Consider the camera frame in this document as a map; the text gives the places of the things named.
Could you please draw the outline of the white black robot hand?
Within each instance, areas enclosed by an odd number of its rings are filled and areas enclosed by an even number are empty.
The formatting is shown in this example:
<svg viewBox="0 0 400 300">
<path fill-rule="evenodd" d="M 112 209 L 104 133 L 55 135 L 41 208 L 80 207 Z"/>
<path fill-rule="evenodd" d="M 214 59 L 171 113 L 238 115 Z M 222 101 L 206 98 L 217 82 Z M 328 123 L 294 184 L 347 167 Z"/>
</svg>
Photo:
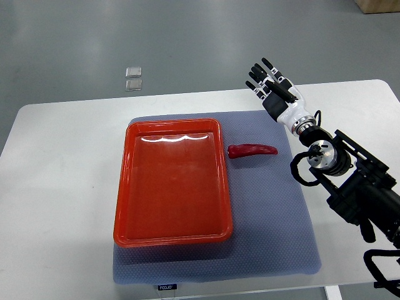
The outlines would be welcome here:
<svg viewBox="0 0 400 300">
<path fill-rule="evenodd" d="M 256 63 L 248 72 L 250 78 L 259 87 L 250 81 L 246 86 L 260 99 L 268 114 L 277 123 L 285 125 L 291 132 L 303 132 L 313 125 L 313 115 L 306 110 L 306 103 L 303 95 L 293 83 L 285 79 L 282 73 L 274 67 L 265 57 L 261 59 L 263 64 L 270 70 L 274 79 Z"/>
</svg>

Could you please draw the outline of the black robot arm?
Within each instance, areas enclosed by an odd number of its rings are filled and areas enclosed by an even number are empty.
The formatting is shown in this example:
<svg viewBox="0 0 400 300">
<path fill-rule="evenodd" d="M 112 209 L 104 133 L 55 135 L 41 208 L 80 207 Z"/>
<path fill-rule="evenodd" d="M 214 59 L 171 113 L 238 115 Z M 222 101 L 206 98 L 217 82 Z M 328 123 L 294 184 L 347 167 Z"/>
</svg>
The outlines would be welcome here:
<svg viewBox="0 0 400 300">
<path fill-rule="evenodd" d="M 367 243 L 378 228 L 399 247 L 399 195 L 388 167 L 343 132 L 330 135 L 321 127 L 321 112 L 311 114 L 297 87 L 266 58 L 255 64 L 246 86 L 262 101 L 277 123 L 286 126 L 307 148 L 290 163 L 303 186 L 322 185 L 329 207 L 347 223 L 360 227 Z"/>
</svg>

